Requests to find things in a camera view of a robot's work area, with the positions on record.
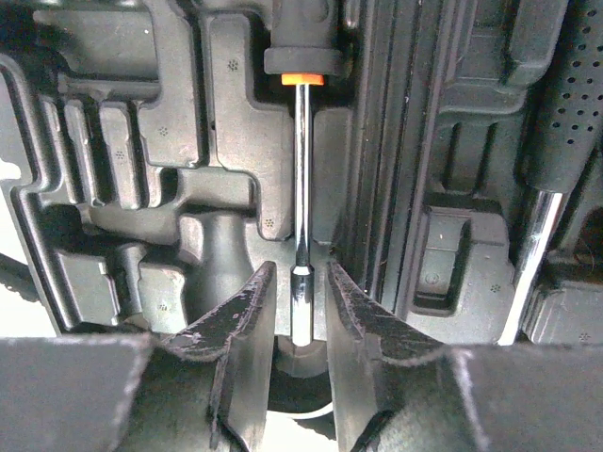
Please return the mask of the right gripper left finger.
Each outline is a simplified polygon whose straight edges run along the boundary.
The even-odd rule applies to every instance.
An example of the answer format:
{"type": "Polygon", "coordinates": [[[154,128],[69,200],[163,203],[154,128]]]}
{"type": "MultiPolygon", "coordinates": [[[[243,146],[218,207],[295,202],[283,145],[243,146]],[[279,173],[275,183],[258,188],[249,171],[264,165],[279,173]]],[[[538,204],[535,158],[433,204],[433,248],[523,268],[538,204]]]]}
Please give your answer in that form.
{"type": "Polygon", "coordinates": [[[276,266],[184,330],[8,338],[5,451],[254,451],[274,345],[276,266]]]}

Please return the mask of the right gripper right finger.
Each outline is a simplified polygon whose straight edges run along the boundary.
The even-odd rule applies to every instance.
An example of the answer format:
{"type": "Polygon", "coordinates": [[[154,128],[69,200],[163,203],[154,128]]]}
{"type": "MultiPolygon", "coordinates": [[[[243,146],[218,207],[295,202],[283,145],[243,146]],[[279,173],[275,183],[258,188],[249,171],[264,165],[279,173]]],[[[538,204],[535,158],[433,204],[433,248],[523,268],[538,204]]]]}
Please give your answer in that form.
{"type": "Polygon", "coordinates": [[[372,301],[337,263],[326,294],[340,450],[601,449],[601,347],[446,345],[372,301]]]}

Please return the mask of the black plastic tool case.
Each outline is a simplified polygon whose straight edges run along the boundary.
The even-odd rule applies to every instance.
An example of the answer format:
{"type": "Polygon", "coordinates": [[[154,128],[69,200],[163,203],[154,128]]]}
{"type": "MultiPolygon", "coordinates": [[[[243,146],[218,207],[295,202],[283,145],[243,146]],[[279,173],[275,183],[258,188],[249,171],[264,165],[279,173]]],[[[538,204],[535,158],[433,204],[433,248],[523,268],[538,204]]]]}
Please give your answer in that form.
{"type": "Polygon", "coordinates": [[[275,263],[273,411],[332,407],[330,261],[445,343],[602,341],[598,1],[5,1],[1,161],[61,333],[275,263]]]}

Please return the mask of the black handled long tool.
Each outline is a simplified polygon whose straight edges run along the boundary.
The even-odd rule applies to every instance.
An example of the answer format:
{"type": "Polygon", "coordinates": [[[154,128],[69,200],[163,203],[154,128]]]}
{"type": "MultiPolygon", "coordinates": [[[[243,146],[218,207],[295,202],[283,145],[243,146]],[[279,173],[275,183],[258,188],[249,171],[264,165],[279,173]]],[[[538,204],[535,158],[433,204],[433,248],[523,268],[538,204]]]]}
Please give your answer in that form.
{"type": "Polygon", "coordinates": [[[511,345],[546,256],[562,201],[579,181],[602,124],[602,4],[599,1],[533,1],[517,11],[509,42],[519,84],[528,64],[543,63],[542,93],[528,133],[522,170],[528,211],[513,276],[514,295],[501,346],[511,345]]]}

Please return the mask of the black orange handled screwdriver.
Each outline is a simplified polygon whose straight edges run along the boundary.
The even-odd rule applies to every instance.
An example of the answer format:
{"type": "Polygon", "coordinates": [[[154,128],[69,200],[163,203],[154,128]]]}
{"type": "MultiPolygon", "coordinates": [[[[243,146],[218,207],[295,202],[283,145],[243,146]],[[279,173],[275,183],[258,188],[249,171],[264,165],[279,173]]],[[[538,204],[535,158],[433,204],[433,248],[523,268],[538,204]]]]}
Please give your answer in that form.
{"type": "Polygon", "coordinates": [[[307,347],[314,339],[315,270],[311,265],[311,88],[338,75],[342,56],[336,47],[336,1],[275,1],[270,46],[264,71],[280,77],[294,97],[294,236],[295,263],[290,270],[290,340],[307,347]]]}

